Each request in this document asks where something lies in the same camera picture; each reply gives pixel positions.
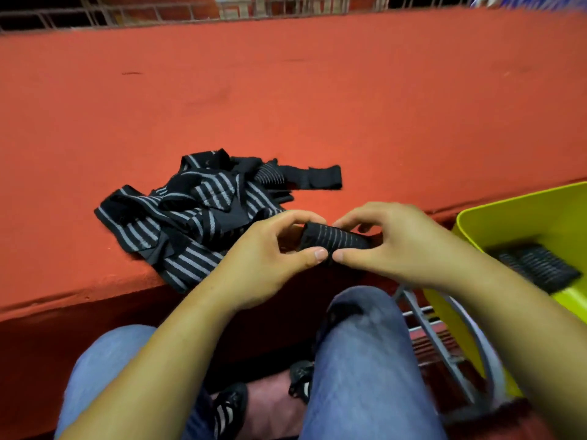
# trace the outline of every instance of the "leg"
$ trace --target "leg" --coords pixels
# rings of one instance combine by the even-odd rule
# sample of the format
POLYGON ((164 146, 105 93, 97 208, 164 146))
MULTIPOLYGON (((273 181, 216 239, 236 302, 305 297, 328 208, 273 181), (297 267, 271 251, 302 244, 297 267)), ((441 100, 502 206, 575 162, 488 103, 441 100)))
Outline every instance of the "leg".
POLYGON ((327 321, 300 439, 444 440, 394 300, 378 288, 349 288, 327 321))
MULTIPOLYGON (((55 439, 88 407, 108 383, 147 343, 155 328, 148 325, 125 325, 98 338, 77 360, 63 399, 55 439)), ((200 392, 188 419, 182 440, 213 439, 212 402, 200 392)))

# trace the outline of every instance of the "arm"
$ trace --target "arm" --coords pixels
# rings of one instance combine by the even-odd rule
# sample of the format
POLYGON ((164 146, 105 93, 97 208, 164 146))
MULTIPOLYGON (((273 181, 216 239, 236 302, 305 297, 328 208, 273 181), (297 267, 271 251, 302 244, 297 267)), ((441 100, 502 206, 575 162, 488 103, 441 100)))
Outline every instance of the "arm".
POLYGON ((231 317, 327 257, 320 247, 280 252, 280 236, 307 221, 325 223, 317 214, 290 211, 253 224, 61 439, 179 439, 231 317))
POLYGON ((415 207, 369 203, 334 225, 381 226, 380 246, 339 250, 334 260, 452 295, 554 431, 561 438, 587 437, 587 324, 415 207))

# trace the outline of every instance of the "black shoe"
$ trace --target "black shoe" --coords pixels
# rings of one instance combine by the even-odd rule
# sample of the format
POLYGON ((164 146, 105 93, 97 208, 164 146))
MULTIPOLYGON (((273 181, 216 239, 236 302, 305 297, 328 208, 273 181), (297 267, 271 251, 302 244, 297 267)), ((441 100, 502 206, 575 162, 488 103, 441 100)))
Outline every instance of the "black shoe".
POLYGON ((314 363, 311 361, 299 361, 290 367, 290 395, 300 398, 305 404, 310 401, 312 393, 312 378, 314 377, 314 363))
POLYGON ((234 440, 245 423, 246 384, 235 383, 220 392, 214 400, 214 438, 234 440))

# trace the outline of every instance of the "yellow basket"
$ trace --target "yellow basket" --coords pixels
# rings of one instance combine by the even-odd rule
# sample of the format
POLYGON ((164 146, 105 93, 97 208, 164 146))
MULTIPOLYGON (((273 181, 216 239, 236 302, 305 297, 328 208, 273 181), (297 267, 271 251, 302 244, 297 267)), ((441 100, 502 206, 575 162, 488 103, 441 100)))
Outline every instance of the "yellow basket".
MULTIPOLYGON (((584 273, 552 297, 587 323, 587 182, 501 200, 459 213, 452 232, 481 251, 520 242, 537 242, 584 273)), ((481 355, 467 325, 435 290, 424 294, 465 356, 485 377, 481 355)), ((522 392, 505 371, 505 391, 522 392)))

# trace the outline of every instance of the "red table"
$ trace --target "red table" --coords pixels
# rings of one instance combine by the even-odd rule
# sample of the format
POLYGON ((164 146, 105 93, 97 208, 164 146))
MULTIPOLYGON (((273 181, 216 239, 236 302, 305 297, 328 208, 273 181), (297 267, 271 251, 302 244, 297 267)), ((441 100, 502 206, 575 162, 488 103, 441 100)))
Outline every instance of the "red table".
MULTIPOLYGON (((110 192, 218 148, 339 163, 342 191, 288 204, 330 222, 586 179, 586 45, 580 14, 461 9, 1 37, 0 437, 51 429, 92 339, 177 301, 94 217, 110 192)), ((260 334, 299 319, 258 314, 260 334)))

